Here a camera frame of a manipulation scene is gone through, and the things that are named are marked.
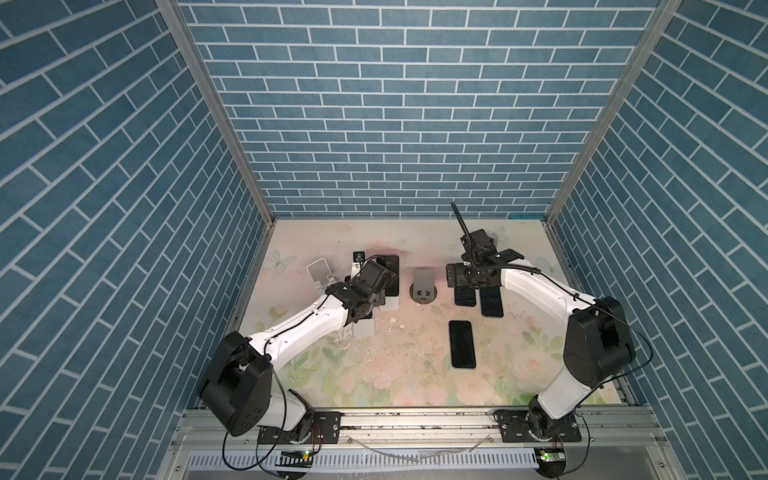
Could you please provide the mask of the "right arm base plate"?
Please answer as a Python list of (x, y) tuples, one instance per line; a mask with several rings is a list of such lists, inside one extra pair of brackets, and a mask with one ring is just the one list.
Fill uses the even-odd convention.
[(552, 419), (538, 410), (499, 409), (492, 413), (492, 418), (499, 427), (504, 443), (577, 443), (582, 440), (574, 413)]

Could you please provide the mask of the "black phone cracked screen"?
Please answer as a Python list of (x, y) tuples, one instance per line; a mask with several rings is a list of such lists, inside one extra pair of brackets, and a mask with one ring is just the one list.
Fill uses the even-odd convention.
[(454, 303), (458, 307), (474, 308), (477, 305), (476, 290), (472, 287), (456, 286), (454, 288)]

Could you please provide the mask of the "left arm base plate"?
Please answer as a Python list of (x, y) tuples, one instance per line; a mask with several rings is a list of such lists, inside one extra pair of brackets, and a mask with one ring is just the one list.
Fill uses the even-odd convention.
[(310, 444), (315, 442), (337, 444), (341, 429), (343, 414), (340, 411), (309, 411), (299, 420), (295, 427), (281, 430), (281, 415), (278, 415), (276, 426), (259, 426), (258, 441), (260, 445)]

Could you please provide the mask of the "black phone teal edge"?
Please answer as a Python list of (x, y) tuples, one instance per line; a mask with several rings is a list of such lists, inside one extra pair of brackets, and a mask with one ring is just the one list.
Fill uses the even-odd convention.
[(502, 318), (504, 316), (503, 301), (499, 287), (482, 287), (479, 289), (481, 314), (486, 318)]

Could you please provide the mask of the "left controller board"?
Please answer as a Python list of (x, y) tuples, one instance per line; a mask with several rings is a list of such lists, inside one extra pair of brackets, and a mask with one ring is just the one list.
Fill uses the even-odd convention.
[(299, 452), (282, 452), (274, 469), (281, 479), (299, 480), (309, 473), (313, 465), (312, 455), (304, 455)]

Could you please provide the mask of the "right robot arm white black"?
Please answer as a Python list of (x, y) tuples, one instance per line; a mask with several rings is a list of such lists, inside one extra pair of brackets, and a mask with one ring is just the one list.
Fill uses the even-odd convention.
[(529, 402), (526, 418), (531, 435), (548, 441), (572, 424), (584, 400), (635, 359), (623, 306), (568, 287), (512, 249), (499, 251), (483, 229), (466, 230), (461, 243), (462, 261), (446, 266), (450, 288), (503, 287), (528, 298), (565, 329), (563, 366)]

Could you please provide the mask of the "white stand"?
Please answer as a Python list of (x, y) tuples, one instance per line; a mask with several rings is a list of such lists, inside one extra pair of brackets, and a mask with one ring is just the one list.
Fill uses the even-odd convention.
[(323, 292), (327, 287), (337, 282), (325, 258), (319, 258), (306, 266), (313, 287)]
[(354, 323), (353, 334), (355, 338), (369, 338), (375, 334), (375, 322), (373, 318), (360, 319)]
[(379, 306), (381, 311), (397, 311), (400, 308), (398, 296), (385, 296), (384, 302)]

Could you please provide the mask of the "aluminium corner post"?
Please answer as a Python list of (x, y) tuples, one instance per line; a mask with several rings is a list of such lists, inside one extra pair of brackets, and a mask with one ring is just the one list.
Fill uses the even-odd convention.
[(253, 169), (237, 137), (233, 124), (226, 112), (215, 84), (206, 68), (202, 55), (194, 41), (178, 1), (157, 0), (159, 12), (175, 41), (189, 72), (198, 87), (203, 100), (224, 140), (234, 163), (241, 174), (259, 213), (264, 218), (267, 228), (275, 223), (274, 215), (258, 185)]
[(569, 172), (565, 175), (563, 183), (546, 211), (544, 220), (546, 229), (552, 230), (554, 228), (555, 221), (562, 212), (578, 180), (590, 164), (598, 146), (604, 139), (609, 127), (616, 118), (632, 87), (639, 78), (643, 67), (649, 60), (681, 3), (681, 0), (662, 0), (658, 2), (637, 46), (628, 57), (624, 69), (612, 88), (605, 106), (598, 114), (592, 130), (585, 137), (582, 149), (575, 156)]

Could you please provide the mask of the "black phone pink edge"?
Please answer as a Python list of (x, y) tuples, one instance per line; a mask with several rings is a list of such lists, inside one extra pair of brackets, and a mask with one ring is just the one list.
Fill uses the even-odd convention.
[(377, 263), (388, 271), (393, 276), (388, 280), (386, 289), (384, 291), (386, 297), (398, 297), (400, 288), (400, 259), (398, 255), (381, 255), (377, 259)]

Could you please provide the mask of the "controller board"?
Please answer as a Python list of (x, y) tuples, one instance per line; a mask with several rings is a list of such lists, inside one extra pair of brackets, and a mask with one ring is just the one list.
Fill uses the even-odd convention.
[(535, 448), (536, 473), (546, 479), (559, 479), (565, 472), (567, 456), (563, 449)]
[(282, 452), (274, 469), (281, 479), (299, 480), (309, 473), (313, 465), (312, 455), (304, 455), (299, 452)]

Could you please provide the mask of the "right aluminium corner post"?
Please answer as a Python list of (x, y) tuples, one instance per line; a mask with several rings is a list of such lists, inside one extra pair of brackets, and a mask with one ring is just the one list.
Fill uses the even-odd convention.
[(643, 67), (649, 60), (681, 3), (681, 0), (662, 0), (658, 2), (637, 46), (628, 57), (624, 69), (612, 88), (605, 106), (598, 114), (592, 130), (585, 137), (582, 149), (575, 156), (569, 172), (565, 175), (563, 183), (546, 211), (544, 220), (546, 229), (552, 230), (554, 228), (555, 221), (562, 212), (578, 180), (590, 164), (598, 146), (604, 139), (609, 127), (616, 118), (632, 87), (639, 78)]

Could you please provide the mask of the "dark round phone stand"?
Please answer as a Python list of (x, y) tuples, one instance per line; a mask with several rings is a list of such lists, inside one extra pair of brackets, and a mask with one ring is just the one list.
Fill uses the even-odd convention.
[(430, 304), (437, 296), (436, 275), (431, 268), (418, 268), (413, 272), (413, 283), (409, 293), (414, 302), (420, 305)]

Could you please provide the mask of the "left aluminium corner post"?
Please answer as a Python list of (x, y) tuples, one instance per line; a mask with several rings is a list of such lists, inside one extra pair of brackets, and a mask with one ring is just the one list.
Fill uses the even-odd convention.
[(215, 84), (206, 68), (202, 55), (194, 41), (178, 1), (157, 0), (159, 12), (175, 41), (189, 72), (198, 87), (203, 100), (224, 140), (234, 163), (241, 174), (259, 213), (264, 218), (267, 228), (275, 223), (274, 215), (258, 185), (253, 169), (237, 137), (233, 124), (226, 112)]

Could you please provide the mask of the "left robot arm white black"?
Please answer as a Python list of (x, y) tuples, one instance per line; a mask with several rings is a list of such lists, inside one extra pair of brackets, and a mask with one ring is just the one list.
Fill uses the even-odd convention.
[(315, 409), (282, 385), (274, 392), (277, 372), (318, 340), (367, 318), (386, 303), (386, 290), (398, 280), (395, 256), (371, 258), (282, 323), (249, 335), (227, 334), (206, 369), (198, 397), (233, 437), (259, 427), (281, 431), (291, 441), (303, 439)]

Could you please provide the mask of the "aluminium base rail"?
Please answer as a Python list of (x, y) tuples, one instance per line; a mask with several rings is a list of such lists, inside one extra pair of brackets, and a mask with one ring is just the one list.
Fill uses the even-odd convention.
[[(577, 443), (504, 443), (492, 413), (523, 407), (346, 408), (337, 444), (260, 445), (259, 429), (227, 438), (208, 410), (185, 411), (158, 473), (160, 479), (264, 478), (275, 471), (263, 466), (275, 451), (319, 455), (331, 449), (464, 451), (490, 448), (557, 448), (567, 456), (561, 479), (681, 479), (684, 474), (649, 407), (582, 405), (576, 421)], [(532, 478), (534, 469), (417, 470), (370, 473), (308, 473), (313, 478)]]

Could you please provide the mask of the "right controller board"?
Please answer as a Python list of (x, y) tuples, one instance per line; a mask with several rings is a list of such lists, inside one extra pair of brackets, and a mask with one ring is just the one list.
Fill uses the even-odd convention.
[(563, 449), (535, 448), (536, 473), (546, 479), (559, 479), (565, 472), (567, 456)]

